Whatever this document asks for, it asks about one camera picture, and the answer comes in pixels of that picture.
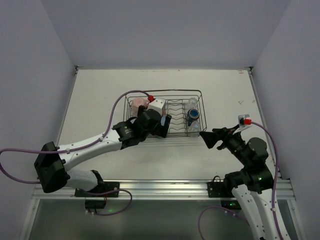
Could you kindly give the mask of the lilac plastic tumbler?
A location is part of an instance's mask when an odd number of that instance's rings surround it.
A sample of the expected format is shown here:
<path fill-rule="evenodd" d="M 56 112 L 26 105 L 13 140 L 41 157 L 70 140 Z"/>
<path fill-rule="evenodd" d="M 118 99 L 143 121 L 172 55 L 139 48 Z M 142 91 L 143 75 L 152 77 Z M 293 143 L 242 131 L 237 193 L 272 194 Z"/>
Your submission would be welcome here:
<path fill-rule="evenodd" d="M 166 123 L 166 117 L 162 116 L 161 121 L 160 121 L 161 125 L 164 126 Z"/>

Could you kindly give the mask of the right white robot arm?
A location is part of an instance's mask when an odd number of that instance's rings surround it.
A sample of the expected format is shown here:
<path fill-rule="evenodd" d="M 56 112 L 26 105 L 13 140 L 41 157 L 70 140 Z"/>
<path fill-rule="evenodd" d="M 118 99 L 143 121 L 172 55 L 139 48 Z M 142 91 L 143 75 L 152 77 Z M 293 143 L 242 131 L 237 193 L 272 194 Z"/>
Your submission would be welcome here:
<path fill-rule="evenodd" d="M 276 179 L 266 165 L 267 143 L 258 137 L 244 141 L 239 126 L 214 128 L 199 135 L 209 149 L 221 141 L 217 149 L 229 150 L 243 165 L 240 171 L 226 174 L 223 183 L 238 201 L 254 239 L 290 239 L 276 197 Z"/>

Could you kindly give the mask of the pink faceted mug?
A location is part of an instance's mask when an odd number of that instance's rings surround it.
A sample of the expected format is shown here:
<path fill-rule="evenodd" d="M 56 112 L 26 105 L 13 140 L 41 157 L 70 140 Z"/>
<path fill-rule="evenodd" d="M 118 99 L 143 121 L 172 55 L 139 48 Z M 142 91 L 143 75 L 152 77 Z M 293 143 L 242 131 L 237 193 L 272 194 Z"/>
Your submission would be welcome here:
<path fill-rule="evenodd" d="M 132 117 L 137 117 L 138 116 L 138 111 L 139 107 L 148 107 L 149 105 L 149 100 L 143 97 L 136 97 L 132 100 L 131 103 L 131 116 Z"/>

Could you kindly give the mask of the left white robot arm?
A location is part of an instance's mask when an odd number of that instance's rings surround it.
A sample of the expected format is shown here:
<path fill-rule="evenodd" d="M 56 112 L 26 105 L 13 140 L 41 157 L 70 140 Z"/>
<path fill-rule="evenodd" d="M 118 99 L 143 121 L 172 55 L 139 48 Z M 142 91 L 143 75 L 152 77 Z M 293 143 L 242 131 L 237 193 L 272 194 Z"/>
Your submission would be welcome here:
<path fill-rule="evenodd" d="M 107 191 L 97 170 L 83 171 L 76 166 L 97 156 L 133 147 L 149 135 L 165 138 L 171 115 L 162 116 L 154 109 L 143 109 L 137 117 L 115 124 L 106 134 L 69 145 L 46 143 L 34 167 L 44 193 L 53 193 L 64 187 L 79 189 L 92 196 Z"/>

